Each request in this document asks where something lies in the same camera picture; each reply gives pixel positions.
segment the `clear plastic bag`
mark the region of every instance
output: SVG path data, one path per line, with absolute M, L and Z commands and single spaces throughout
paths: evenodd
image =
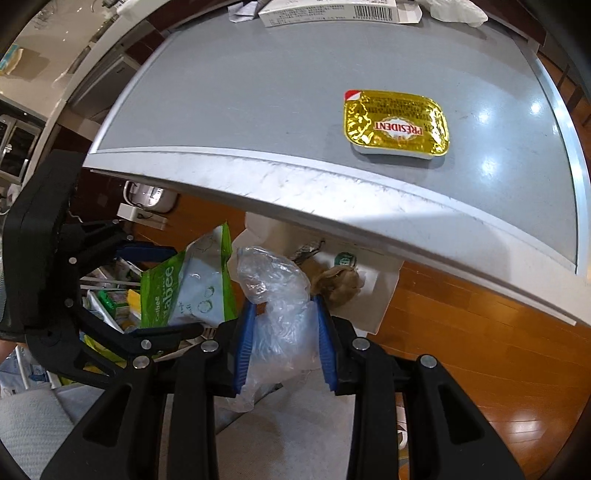
M 238 250 L 238 281 L 252 303 L 266 303 L 256 317 L 246 384 L 228 408 L 249 411 L 265 384 L 276 384 L 320 368 L 318 311 L 310 281 L 285 257 L 261 247 Z

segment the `glass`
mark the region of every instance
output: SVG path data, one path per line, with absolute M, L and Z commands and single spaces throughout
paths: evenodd
M 11 139 L 4 148 L 4 158 L 0 170 L 15 177 L 20 177 L 22 166 L 29 158 L 29 152 L 35 141 L 35 135 L 16 127 Z

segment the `table surface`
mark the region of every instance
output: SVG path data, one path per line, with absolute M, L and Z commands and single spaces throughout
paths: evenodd
M 450 149 L 431 161 L 363 155 L 343 135 L 343 93 L 438 102 Z M 556 119 L 504 27 L 311 22 L 264 28 L 220 13 L 178 35 L 118 109 L 98 150 L 218 147 L 322 160 L 451 197 L 574 262 L 573 180 Z

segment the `butter packet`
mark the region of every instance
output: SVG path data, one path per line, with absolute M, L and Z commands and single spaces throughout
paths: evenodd
M 445 155 L 449 131 L 441 107 L 410 93 L 349 90 L 345 136 L 361 153 L 431 159 Z

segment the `cardboard box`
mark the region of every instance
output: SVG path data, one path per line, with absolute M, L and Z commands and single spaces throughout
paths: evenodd
M 246 214 L 245 226 L 246 229 L 232 242 L 234 253 L 228 262 L 232 280 L 237 281 L 236 250 L 240 247 L 256 245 L 289 258 L 302 245 L 324 239 L 326 243 L 314 260 L 328 269 L 334 266 L 339 254 L 351 253 L 357 258 L 355 268 L 363 280 L 359 294 L 342 307 L 333 309 L 331 314 L 349 320 L 358 330 L 378 333 L 398 283 L 402 259 L 255 213 Z
M 417 3 L 396 0 L 272 0 L 259 12 L 266 27 L 321 20 L 418 23 L 421 16 Z

